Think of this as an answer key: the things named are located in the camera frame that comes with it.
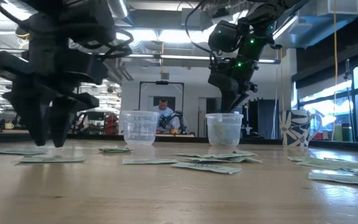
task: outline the equipment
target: equipment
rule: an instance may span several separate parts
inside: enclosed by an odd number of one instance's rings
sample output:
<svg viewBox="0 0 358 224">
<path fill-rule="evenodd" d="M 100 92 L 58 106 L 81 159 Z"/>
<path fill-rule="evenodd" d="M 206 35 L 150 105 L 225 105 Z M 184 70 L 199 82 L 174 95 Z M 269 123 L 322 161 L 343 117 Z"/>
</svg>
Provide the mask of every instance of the equipment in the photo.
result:
<svg viewBox="0 0 358 224">
<path fill-rule="evenodd" d="M 258 61 L 265 45 L 273 49 L 282 48 L 273 40 L 275 23 L 278 19 L 291 16 L 308 0 L 265 0 L 253 13 L 238 20 L 238 25 L 227 21 L 219 22 L 209 36 L 206 50 L 209 53 L 211 75 L 208 83 L 218 87 L 222 93 L 221 112 L 231 112 L 248 97 L 247 92 L 257 92 L 258 86 L 250 79 L 258 70 Z M 236 58 L 224 58 L 220 62 L 217 55 L 238 49 Z"/>
<path fill-rule="evenodd" d="M 162 115 L 158 121 L 158 125 L 161 128 L 165 128 L 167 125 L 169 125 L 169 122 L 173 118 L 179 118 L 179 123 L 180 123 L 180 126 L 178 128 L 179 134 L 187 134 L 186 126 L 183 124 L 183 112 L 181 112 L 181 111 L 175 111 L 169 116 Z"/>
<path fill-rule="evenodd" d="M 22 58 L 0 52 L 0 77 L 12 81 L 9 100 L 23 119 L 38 146 L 47 140 L 48 129 L 56 147 L 63 146 L 78 111 L 99 106 L 87 93 L 76 94 L 81 82 L 102 84 L 108 69 L 107 58 L 132 53 L 130 33 L 114 26 L 107 1 L 23 0 L 38 11 L 24 21 L 7 12 L 0 0 L 0 12 L 19 25 L 16 35 L 29 40 Z M 112 45 L 116 32 L 129 40 Z M 108 47 L 104 55 L 91 55 L 69 48 L 69 40 L 87 49 Z"/>
</svg>

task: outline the wooden table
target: wooden table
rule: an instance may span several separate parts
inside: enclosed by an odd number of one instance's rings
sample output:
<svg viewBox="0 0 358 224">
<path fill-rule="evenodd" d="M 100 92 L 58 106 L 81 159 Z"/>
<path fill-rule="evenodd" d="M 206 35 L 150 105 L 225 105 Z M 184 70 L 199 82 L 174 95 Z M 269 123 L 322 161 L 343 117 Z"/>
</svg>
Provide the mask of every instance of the wooden table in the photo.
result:
<svg viewBox="0 0 358 224">
<path fill-rule="evenodd" d="M 173 158 L 178 152 L 225 153 L 208 144 L 158 143 L 131 154 L 100 154 L 124 142 L 67 141 L 51 154 L 86 156 L 79 164 L 17 164 L 0 155 L 0 223 L 358 223 L 358 185 L 308 180 L 310 167 L 287 156 L 358 161 L 358 152 L 240 145 L 263 164 L 233 175 L 170 165 L 122 165 L 128 158 Z M 0 144 L 33 148 L 33 143 Z"/>
</svg>

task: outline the person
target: person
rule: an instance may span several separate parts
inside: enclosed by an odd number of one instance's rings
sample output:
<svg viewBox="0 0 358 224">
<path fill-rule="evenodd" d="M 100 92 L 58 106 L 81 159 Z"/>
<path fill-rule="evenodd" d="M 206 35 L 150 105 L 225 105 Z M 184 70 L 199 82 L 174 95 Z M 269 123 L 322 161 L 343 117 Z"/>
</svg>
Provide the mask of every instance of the person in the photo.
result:
<svg viewBox="0 0 358 224">
<path fill-rule="evenodd" d="M 166 99 L 161 99 L 153 110 L 158 113 L 159 118 L 161 116 L 170 116 L 173 113 L 173 110 L 168 107 L 168 100 Z M 169 132 L 169 130 L 177 128 L 177 126 L 177 118 L 174 118 L 165 127 L 160 127 L 157 123 L 157 131 Z"/>
</svg>

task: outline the desk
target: desk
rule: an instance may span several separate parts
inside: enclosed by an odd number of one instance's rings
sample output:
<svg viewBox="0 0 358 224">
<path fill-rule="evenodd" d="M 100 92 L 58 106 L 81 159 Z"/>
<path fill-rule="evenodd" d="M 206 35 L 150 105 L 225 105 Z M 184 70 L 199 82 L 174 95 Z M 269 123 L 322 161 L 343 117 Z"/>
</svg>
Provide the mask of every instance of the desk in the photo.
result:
<svg viewBox="0 0 358 224">
<path fill-rule="evenodd" d="M 60 152 L 86 156 L 82 164 L 17 165 L 21 156 L 0 155 L 0 223 L 358 223 L 358 185 L 308 180 L 311 168 L 287 159 L 310 153 L 358 160 L 358 152 L 240 145 L 264 163 L 225 164 L 243 170 L 224 175 L 121 164 L 130 158 L 173 158 L 178 152 L 229 152 L 208 144 L 156 142 L 131 154 L 97 151 L 114 146 L 125 143 L 68 140 Z M 33 143 L 0 144 L 6 147 Z"/>
</svg>

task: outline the clear plastic cup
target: clear plastic cup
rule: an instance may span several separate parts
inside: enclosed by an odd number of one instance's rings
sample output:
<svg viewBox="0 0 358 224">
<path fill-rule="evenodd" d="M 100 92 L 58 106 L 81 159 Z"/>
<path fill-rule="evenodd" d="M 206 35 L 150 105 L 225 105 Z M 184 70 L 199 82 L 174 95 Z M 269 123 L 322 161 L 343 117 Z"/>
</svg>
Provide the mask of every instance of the clear plastic cup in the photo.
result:
<svg viewBox="0 0 358 224">
<path fill-rule="evenodd" d="M 157 129 L 157 112 L 122 111 L 119 119 L 122 119 L 126 143 L 148 146 L 153 144 Z"/>
<path fill-rule="evenodd" d="M 213 113 L 205 115 L 208 140 L 212 146 L 236 146 L 240 142 L 242 114 Z"/>
</svg>

